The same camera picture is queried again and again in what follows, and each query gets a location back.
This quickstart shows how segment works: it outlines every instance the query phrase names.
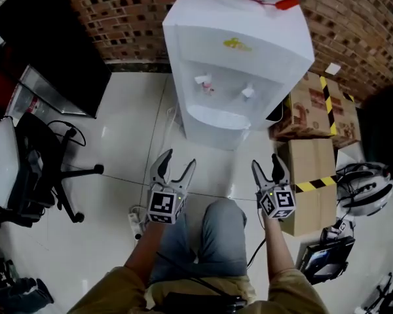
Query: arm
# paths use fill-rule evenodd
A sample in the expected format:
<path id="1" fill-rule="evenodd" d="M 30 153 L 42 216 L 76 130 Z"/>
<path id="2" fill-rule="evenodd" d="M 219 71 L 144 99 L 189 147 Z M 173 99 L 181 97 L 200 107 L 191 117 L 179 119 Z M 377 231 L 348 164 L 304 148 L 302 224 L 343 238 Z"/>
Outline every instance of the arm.
<path id="1" fill-rule="evenodd" d="M 327 314 L 319 295 L 295 269 L 278 220 L 263 215 L 269 275 L 269 301 L 273 313 Z"/>
<path id="2" fill-rule="evenodd" d="M 271 281 L 280 272 L 293 269 L 295 266 L 282 235 L 279 221 L 275 218 L 268 218 L 264 214 L 263 221 L 267 242 L 268 276 Z"/>
<path id="3" fill-rule="evenodd" d="M 142 311 L 146 306 L 145 289 L 164 227 L 164 224 L 150 222 L 125 265 L 109 272 L 70 309 L 69 313 L 124 314 L 134 308 Z"/>
<path id="4" fill-rule="evenodd" d="M 135 272 L 144 285 L 149 282 L 165 226 L 162 223 L 150 222 L 124 265 Z"/>

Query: cable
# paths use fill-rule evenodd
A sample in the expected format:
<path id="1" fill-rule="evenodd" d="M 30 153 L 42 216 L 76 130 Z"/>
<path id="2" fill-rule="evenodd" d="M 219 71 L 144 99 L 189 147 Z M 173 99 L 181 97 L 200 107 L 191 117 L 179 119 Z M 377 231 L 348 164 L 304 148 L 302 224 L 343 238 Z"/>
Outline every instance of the cable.
<path id="1" fill-rule="evenodd" d="M 369 165 L 369 164 L 364 163 L 364 164 L 357 164 L 357 165 L 363 166 L 363 165 Z M 339 204 L 341 203 L 341 201 L 343 201 L 343 200 L 345 200 L 345 199 L 350 199 L 350 202 L 351 202 L 351 203 L 354 202 L 355 197 L 360 193 L 359 187 L 357 187 L 357 188 L 355 189 L 355 188 L 352 186 L 352 183 L 351 183 L 351 182 L 348 182 L 348 183 L 340 183 L 340 181 L 345 177 L 345 175 L 346 175 L 346 173 L 347 173 L 349 167 L 352 167 L 352 164 L 349 164 L 349 165 L 345 166 L 344 168 L 342 168 L 342 169 L 336 171 L 336 172 L 338 173 L 338 175 L 340 175 L 339 179 L 337 180 L 337 185 L 338 185 L 338 187 L 342 188 L 343 190 L 345 190 L 345 191 L 348 193 L 347 196 L 343 196 L 342 198 L 339 198 L 339 199 L 337 200 L 337 205 L 336 205 L 336 206 L 339 206 Z"/>
<path id="2" fill-rule="evenodd" d="M 262 229 L 265 230 L 265 226 L 262 224 L 261 216 L 259 215 L 260 208 L 257 209 L 257 218 L 259 219 L 259 223 L 261 224 Z"/>
<path id="3" fill-rule="evenodd" d="M 167 261 L 171 265 L 173 265 L 175 268 L 181 270 L 186 275 L 188 275 L 188 276 L 191 275 L 191 272 L 189 272 L 186 269 L 182 268 L 181 266 L 179 266 L 178 264 L 176 264 L 175 262 L 173 262 L 172 260 L 170 260 L 169 258 L 164 256 L 163 254 L 157 253 L 157 255 L 160 256 L 161 258 L 163 258 L 165 261 Z M 201 284 L 201 285 L 209 288 L 210 290 L 213 290 L 215 293 L 218 293 L 221 296 L 226 296 L 228 298 L 233 298 L 230 294 L 227 294 L 227 293 L 223 292 L 222 290 L 218 289 L 217 287 L 207 283 L 206 281 L 203 281 L 201 278 L 198 278 L 198 277 L 187 277 L 186 279 L 191 280 L 191 281 L 193 281 L 195 283 Z"/>
<path id="4" fill-rule="evenodd" d="M 253 261 L 255 260 L 255 257 L 256 257 L 257 252 L 260 250 L 260 248 L 262 248 L 262 245 L 263 245 L 266 241 L 267 241 L 266 239 L 263 239 L 262 242 L 261 242 L 261 244 L 259 244 L 259 246 L 256 248 L 256 250 L 255 250 L 255 252 L 254 252 L 252 258 L 251 258 L 251 259 L 249 260 L 249 262 L 248 262 L 248 269 L 252 266 Z"/>
<path id="5" fill-rule="evenodd" d="M 354 229 L 355 229 L 356 225 L 354 226 L 354 223 L 352 221 L 350 221 L 349 224 L 350 224 L 350 228 L 352 229 L 352 237 L 355 238 L 355 231 L 354 231 Z"/>
<path id="6" fill-rule="evenodd" d="M 63 123 L 63 124 L 65 124 L 67 127 L 76 129 L 76 130 L 80 133 L 81 137 L 83 138 L 83 142 L 84 142 L 84 143 L 80 143 L 80 142 L 78 142 L 78 141 L 76 141 L 76 140 L 74 140 L 74 139 L 68 139 L 68 140 L 71 141 L 71 142 L 73 142 L 73 143 L 76 143 L 76 144 L 80 145 L 81 147 L 85 147 L 85 146 L 86 146 L 86 138 L 84 138 L 84 135 L 83 135 L 82 131 L 81 131 L 78 127 L 76 127 L 74 124 L 71 124 L 70 122 L 67 122 L 67 121 L 53 120 L 53 121 L 51 121 L 51 122 L 48 122 L 47 126 L 49 127 L 51 124 L 56 123 L 56 122 L 57 122 L 57 123 Z M 55 133 L 55 132 L 54 132 L 54 134 L 57 135 L 57 136 L 60 136 L 60 137 L 64 137 L 64 135 L 61 135 L 60 133 Z"/>
<path id="7" fill-rule="evenodd" d="M 259 219 L 259 223 L 261 224 L 262 229 L 265 230 L 265 227 L 264 227 L 264 225 L 262 224 L 262 221 L 261 221 L 261 216 L 259 215 L 259 210 L 260 210 L 260 208 L 257 209 L 257 217 L 258 217 L 258 219 Z M 266 242 L 266 240 L 263 239 L 262 242 L 261 242 L 261 244 L 259 244 L 259 246 L 256 248 L 254 254 L 252 255 L 252 257 L 250 258 L 250 260 L 249 260 L 249 262 L 248 262 L 248 266 L 247 266 L 248 269 L 250 268 L 250 266 L 252 266 L 253 261 L 255 260 L 255 257 L 256 257 L 257 252 L 260 250 L 260 248 L 262 248 L 262 245 L 263 245 L 265 242 Z"/>
<path id="8" fill-rule="evenodd" d="M 342 217 L 341 221 L 348 215 L 348 213 L 351 212 L 351 207 L 349 207 L 348 211 L 345 213 L 345 215 Z"/>

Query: chair wheel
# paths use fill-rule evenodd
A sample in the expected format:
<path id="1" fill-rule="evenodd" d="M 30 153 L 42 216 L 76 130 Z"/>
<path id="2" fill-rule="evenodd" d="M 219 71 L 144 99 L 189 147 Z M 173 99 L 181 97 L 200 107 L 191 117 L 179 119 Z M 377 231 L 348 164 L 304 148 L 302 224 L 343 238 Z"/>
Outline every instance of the chair wheel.
<path id="1" fill-rule="evenodd" d="M 103 173 L 103 171 L 105 170 L 103 165 L 100 164 L 96 164 L 94 166 L 94 171 L 96 171 L 97 174 L 101 175 Z"/>
<path id="2" fill-rule="evenodd" d="M 82 223 L 84 221 L 84 214 L 77 213 L 75 216 L 75 223 Z"/>

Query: water dispenser tap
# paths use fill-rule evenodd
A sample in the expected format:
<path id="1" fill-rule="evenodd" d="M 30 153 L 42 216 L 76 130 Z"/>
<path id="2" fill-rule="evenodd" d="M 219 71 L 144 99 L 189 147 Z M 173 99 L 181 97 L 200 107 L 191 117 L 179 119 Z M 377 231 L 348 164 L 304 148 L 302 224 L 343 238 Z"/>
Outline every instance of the water dispenser tap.
<path id="1" fill-rule="evenodd" d="M 211 88 L 211 81 L 212 81 L 212 76 L 211 75 L 203 75 L 203 76 L 197 76 L 195 77 L 195 82 L 198 85 L 202 86 L 202 89 L 205 90 L 210 90 Z"/>
<path id="2" fill-rule="evenodd" d="M 242 94 L 245 96 L 245 98 L 247 100 L 253 96 L 253 93 L 255 93 L 255 90 L 253 89 L 253 84 L 249 82 L 246 85 L 246 88 L 242 91 Z"/>

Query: drip tray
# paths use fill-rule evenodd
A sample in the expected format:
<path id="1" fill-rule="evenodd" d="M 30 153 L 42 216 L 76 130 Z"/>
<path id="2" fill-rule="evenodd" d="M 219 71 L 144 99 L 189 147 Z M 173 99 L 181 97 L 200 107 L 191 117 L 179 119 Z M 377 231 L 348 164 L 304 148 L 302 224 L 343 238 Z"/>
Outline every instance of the drip tray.
<path id="1" fill-rule="evenodd" d="M 250 127 L 249 119 L 240 114 L 200 105 L 189 106 L 187 110 L 193 118 L 209 126 L 229 130 L 244 130 Z"/>

